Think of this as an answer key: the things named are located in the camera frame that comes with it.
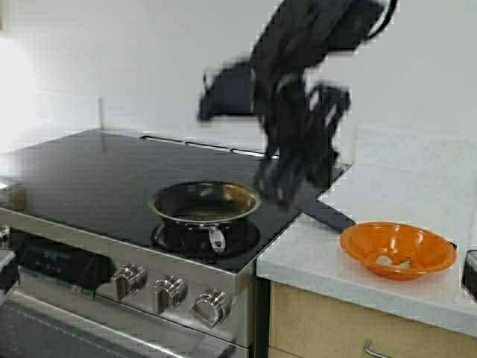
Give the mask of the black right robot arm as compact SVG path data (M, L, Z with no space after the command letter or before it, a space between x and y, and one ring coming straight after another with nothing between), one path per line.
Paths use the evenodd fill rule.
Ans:
M390 24L395 1L283 1L249 57L203 79L197 118L258 119L267 137L254 186L289 207L305 182L327 185L339 153L332 141L349 110L350 91L305 73L331 53L352 53Z

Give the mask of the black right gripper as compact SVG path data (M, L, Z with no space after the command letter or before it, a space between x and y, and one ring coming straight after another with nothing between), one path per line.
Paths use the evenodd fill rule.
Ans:
M303 181L332 171L339 153L332 140L351 105L350 92L319 82L311 89L301 73L283 75L266 96L247 59L203 74L197 118L254 116L267 137L255 176L263 198L289 207Z

